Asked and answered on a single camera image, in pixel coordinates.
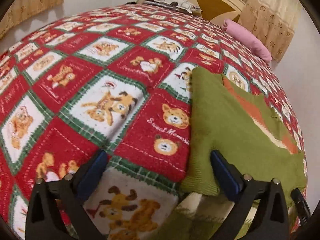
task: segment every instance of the patchwork bedspread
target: patchwork bedspread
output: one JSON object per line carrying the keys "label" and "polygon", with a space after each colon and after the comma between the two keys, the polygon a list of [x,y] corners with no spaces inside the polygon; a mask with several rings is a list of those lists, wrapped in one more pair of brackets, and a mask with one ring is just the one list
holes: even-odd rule
{"label": "patchwork bedspread", "polygon": [[186,174],[195,67],[263,93],[304,150],[270,67],[201,18],[151,5],[101,8],[10,47],[0,57],[0,214],[17,236],[35,178],[74,173],[98,148],[110,161],[84,206],[96,226],[111,240],[156,230]]}

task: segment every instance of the silver screw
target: silver screw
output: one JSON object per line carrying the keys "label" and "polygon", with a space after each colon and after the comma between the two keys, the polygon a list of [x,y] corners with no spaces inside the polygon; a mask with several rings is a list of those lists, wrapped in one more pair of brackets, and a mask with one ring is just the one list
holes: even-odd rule
{"label": "silver screw", "polygon": [[72,174],[67,174],[66,176],[64,176],[64,179],[67,181],[72,180],[72,178],[73,178]]}
{"label": "silver screw", "polygon": [[40,185],[42,183],[43,179],[42,178],[38,178],[36,179],[36,184]]}
{"label": "silver screw", "polygon": [[274,178],[273,179],[273,183],[276,184],[276,185],[279,185],[280,184],[280,180],[277,179],[277,178]]}
{"label": "silver screw", "polygon": [[243,178],[244,178],[246,181],[252,180],[252,176],[251,176],[250,174],[244,174],[244,175],[243,175]]}

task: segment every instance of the curtain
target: curtain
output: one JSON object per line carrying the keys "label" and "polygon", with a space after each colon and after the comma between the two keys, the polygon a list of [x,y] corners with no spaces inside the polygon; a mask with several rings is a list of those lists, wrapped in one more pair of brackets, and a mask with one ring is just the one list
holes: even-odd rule
{"label": "curtain", "polygon": [[294,36],[302,5],[298,0],[242,0],[238,23],[256,36],[280,62]]}
{"label": "curtain", "polygon": [[62,2],[63,0],[15,0],[0,22],[0,39],[10,28]]}

